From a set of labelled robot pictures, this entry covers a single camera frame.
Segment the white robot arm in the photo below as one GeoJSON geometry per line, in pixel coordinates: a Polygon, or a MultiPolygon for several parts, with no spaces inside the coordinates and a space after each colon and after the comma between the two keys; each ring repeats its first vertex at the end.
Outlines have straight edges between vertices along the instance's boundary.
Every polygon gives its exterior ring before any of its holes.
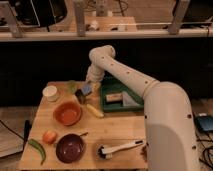
{"type": "Polygon", "coordinates": [[[200,171],[193,112],[179,85],[139,72],[115,60],[110,45],[89,52],[86,79],[99,82],[109,72],[144,100],[149,171],[200,171]]]}

